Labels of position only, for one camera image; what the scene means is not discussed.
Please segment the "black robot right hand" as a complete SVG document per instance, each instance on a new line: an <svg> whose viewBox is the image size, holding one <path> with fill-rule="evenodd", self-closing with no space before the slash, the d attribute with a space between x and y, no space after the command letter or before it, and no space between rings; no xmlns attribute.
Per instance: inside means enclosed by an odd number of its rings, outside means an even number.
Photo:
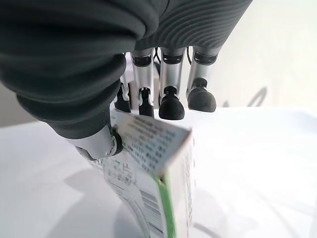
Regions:
<svg viewBox="0 0 317 238"><path fill-rule="evenodd" d="M129 111L122 81L130 54L139 113L154 110L160 64L159 116L179 120L185 49L193 47L189 108L213 112L210 68L249 0L3 0L0 80L30 115L47 123L94 161L119 153L109 107Z"/></svg>

